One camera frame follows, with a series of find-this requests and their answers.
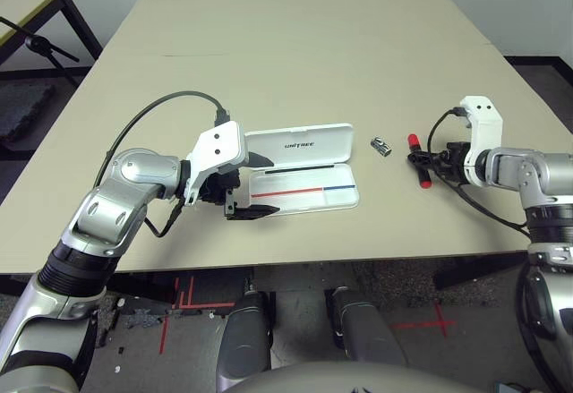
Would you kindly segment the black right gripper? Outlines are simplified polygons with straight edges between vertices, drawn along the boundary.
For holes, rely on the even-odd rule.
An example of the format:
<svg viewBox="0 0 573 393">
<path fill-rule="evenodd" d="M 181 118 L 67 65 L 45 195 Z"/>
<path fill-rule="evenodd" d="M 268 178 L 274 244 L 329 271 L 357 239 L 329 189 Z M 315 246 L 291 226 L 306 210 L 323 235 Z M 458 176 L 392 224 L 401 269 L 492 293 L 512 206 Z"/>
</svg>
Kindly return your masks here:
<svg viewBox="0 0 573 393">
<path fill-rule="evenodd" d="M 446 149 L 442 153 L 415 151 L 408 154 L 407 160 L 410 163 L 418 163 L 420 168 L 452 183 L 467 183 L 465 172 L 467 152 L 467 142 L 453 141 L 446 144 Z"/>
</svg>

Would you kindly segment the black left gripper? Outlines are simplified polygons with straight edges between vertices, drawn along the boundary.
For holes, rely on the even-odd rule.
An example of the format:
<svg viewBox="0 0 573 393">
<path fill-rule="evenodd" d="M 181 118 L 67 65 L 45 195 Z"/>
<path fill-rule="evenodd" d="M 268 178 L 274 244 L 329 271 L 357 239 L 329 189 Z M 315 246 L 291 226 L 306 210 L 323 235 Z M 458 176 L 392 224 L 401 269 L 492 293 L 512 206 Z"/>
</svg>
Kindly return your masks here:
<svg viewBox="0 0 573 393">
<path fill-rule="evenodd" d="M 248 167 L 273 167 L 273 161 L 255 152 L 248 152 Z M 201 186 L 201 201 L 220 206 L 228 220 L 255 220 L 278 213 L 278 207 L 270 205 L 235 206 L 234 191 L 241 185 L 236 169 L 224 174 L 213 173 Z"/>
</svg>

